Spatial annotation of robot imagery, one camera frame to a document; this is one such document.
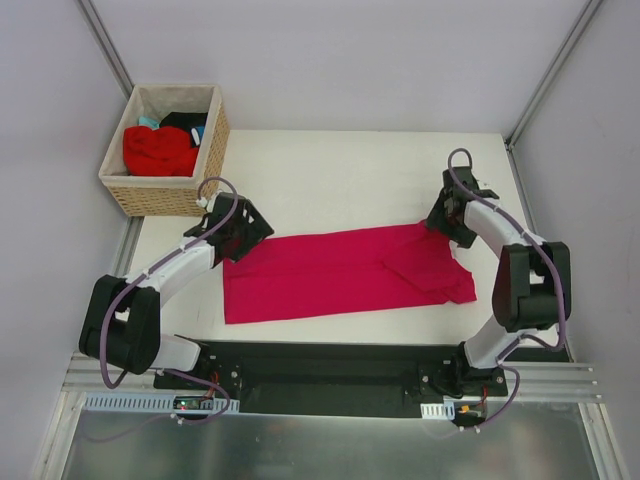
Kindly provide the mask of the wicker basket with liner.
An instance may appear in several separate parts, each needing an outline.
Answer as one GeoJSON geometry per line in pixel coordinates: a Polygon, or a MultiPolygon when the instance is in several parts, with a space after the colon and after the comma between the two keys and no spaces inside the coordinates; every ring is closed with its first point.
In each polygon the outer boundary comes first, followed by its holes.
{"type": "Polygon", "coordinates": [[[138,84],[133,88],[99,169],[99,179],[129,217],[202,214],[198,187],[222,172],[230,127],[221,88],[213,84],[138,84]],[[131,174],[123,160],[124,132],[141,116],[161,120],[172,112],[205,113],[207,120],[193,174],[149,177],[131,174]]]}

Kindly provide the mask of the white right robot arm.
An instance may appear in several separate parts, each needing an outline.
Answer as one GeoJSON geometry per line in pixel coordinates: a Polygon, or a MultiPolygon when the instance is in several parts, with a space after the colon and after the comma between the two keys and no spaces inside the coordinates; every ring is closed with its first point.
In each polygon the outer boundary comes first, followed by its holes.
{"type": "Polygon", "coordinates": [[[491,317],[429,379],[434,390],[454,398],[490,383],[501,361],[522,340],[533,340],[537,332],[554,326],[559,342],[566,336],[569,248],[527,232],[498,206],[498,199],[479,187],[469,167],[452,167],[443,172],[443,188],[425,221],[429,230],[463,249],[481,239],[498,259],[491,317]]]}

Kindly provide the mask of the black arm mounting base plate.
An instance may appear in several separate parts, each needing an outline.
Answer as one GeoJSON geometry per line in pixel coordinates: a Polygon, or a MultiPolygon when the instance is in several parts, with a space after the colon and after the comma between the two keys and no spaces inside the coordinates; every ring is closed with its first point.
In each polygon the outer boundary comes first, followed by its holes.
{"type": "Polygon", "coordinates": [[[417,418],[446,397],[506,397],[502,369],[475,371],[443,345],[206,341],[189,379],[157,375],[158,390],[215,380],[243,413],[417,418]]]}

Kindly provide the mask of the magenta pink t shirt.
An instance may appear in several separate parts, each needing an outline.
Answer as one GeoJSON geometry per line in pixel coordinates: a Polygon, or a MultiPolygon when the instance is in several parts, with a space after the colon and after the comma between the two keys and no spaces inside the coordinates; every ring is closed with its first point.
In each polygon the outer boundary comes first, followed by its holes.
{"type": "Polygon", "coordinates": [[[223,267],[229,325],[476,301],[449,240],[422,223],[267,239],[223,267]]]}

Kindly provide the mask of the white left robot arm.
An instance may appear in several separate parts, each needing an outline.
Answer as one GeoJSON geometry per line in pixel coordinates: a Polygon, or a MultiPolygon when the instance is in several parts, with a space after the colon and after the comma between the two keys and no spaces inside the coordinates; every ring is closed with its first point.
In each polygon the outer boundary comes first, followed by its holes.
{"type": "Polygon", "coordinates": [[[125,277],[104,275],[91,294],[79,350],[99,361],[105,382],[110,366],[124,374],[176,370],[188,388],[204,387],[211,365],[194,340],[162,332],[163,306],[192,280],[223,261],[236,263],[274,234],[253,203],[222,193],[181,242],[152,265],[125,277]]]}

